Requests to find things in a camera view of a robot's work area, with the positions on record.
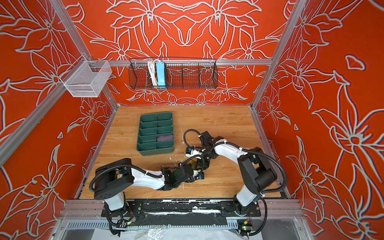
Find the purple sock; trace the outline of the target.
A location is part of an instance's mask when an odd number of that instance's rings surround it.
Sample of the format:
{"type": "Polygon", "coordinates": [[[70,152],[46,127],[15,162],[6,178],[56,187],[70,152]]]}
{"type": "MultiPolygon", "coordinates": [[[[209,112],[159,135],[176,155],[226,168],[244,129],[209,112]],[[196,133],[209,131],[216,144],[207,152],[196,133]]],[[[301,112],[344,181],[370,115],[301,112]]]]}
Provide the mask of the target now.
{"type": "Polygon", "coordinates": [[[174,140],[173,134],[161,135],[157,137],[157,142],[167,142],[167,141],[173,141],[173,140],[174,140]]]}

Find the green divided plastic tray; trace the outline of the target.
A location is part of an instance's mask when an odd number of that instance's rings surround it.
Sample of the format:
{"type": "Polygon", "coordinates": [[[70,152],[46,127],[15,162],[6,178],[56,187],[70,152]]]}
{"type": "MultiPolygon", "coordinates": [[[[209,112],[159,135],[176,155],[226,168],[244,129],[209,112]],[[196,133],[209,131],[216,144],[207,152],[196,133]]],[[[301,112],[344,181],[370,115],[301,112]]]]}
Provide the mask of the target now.
{"type": "Polygon", "coordinates": [[[170,154],[175,150],[173,113],[144,114],[140,117],[137,151],[144,157],[170,154]],[[174,135],[173,141],[157,142],[161,135],[174,135]]]}

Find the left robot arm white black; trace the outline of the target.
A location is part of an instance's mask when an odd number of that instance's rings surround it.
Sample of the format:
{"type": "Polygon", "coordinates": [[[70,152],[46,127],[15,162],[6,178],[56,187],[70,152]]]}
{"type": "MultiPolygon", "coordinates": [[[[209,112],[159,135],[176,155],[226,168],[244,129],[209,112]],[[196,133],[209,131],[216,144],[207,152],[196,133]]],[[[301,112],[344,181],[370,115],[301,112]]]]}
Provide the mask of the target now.
{"type": "Polygon", "coordinates": [[[143,187],[156,191],[170,191],[183,183],[197,181],[206,169],[206,161],[200,155],[194,155],[177,167],[161,167],[160,171],[149,171],[132,164],[124,158],[104,165],[95,171],[95,177],[89,184],[95,200],[102,200],[110,211],[127,208],[124,190],[129,187],[143,187]]]}

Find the green striped sock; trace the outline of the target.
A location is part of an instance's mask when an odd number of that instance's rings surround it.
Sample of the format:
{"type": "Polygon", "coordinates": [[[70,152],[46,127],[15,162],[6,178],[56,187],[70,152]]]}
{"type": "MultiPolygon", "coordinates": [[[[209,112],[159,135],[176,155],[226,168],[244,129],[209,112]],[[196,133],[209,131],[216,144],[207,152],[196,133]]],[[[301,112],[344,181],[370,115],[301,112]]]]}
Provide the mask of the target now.
{"type": "Polygon", "coordinates": [[[191,167],[193,170],[199,171],[202,168],[202,161],[199,158],[192,160],[191,167]]]}

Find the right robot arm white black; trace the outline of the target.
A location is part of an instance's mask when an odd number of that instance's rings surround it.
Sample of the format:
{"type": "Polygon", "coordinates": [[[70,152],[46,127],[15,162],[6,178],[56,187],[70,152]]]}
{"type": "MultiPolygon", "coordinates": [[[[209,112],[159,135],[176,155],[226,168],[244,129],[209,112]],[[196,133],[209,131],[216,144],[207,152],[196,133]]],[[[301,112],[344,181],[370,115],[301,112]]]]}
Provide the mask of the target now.
{"type": "Polygon", "coordinates": [[[183,141],[187,146],[188,159],[182,164],[197,160],[196,173],[189,178],[191,182],[202,179],[210,161],[219,156],[238,164],[244,186],[234,196],[232,207],[229,209],[231,213],[245,216],[251,205],[263,200],[265,194],[281,192],[287,186],[288,178],[283,167],[259,147],[244,149],[222,137],[213,138],[208,132],[200,133],[195,129],[186,130],[183,141]]]}

